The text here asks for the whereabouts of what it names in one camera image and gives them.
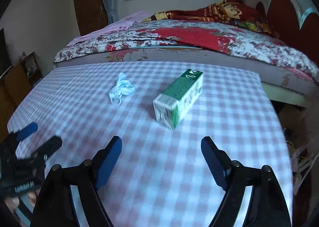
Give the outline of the left human hand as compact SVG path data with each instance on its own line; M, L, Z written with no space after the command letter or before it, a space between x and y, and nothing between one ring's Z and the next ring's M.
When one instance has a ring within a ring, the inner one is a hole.
M39 195L40 189L37 189L35 191L31 191L27 193L27 196L29 197L29 202L32 207L35 207L37 197ZM19 206L20 202L18 197L6 197L4 199L5 205L8 207L11 213L14 212L14 210Z

